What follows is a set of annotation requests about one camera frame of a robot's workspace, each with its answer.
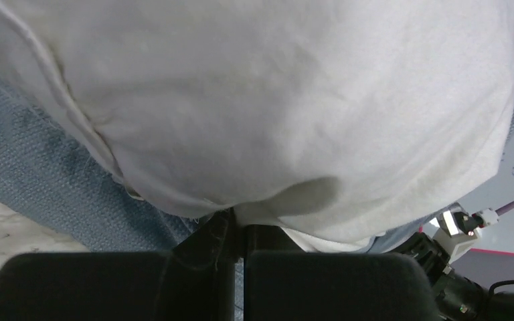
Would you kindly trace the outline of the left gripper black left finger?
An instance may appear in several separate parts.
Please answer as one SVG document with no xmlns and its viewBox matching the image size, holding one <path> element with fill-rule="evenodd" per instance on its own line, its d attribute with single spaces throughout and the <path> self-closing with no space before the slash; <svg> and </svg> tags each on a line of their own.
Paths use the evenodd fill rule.
<svg viewBox="0 0 514 321">
<path fill-rule="evenodd" d="M 169 251 L 24 253 L 0 269 L 0 320 L 233 320 L 236 222 Z"/>
</svg>

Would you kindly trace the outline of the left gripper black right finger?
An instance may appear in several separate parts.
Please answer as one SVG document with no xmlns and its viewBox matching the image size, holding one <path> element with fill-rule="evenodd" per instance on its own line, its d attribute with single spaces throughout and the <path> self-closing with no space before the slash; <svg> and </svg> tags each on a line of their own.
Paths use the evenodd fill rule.
<svg viewBox="0 0 514 321">
<path fill-rule="evenodd" d="M 245 320 L 439 320 L 424 270 L 398 253 L 308 253 L 279 228 L 246 232 Z"/>
</svg>

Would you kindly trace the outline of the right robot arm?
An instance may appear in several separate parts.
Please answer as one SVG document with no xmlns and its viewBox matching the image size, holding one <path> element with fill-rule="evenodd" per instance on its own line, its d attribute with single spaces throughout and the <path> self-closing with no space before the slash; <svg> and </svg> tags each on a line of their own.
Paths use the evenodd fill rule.
<svg viewBox="0 0 514 321">
<path fill-rule="evenodd" d="M 451 268 L 450 254 L 426 234 L 417 232 L 392 249 L 418 262 L 426 272 L 439 315 L 445 320 L 514 320 L 514 293 L 498 292 L 514 280 L 496 282 L 488 289 Z"/>
</svg>

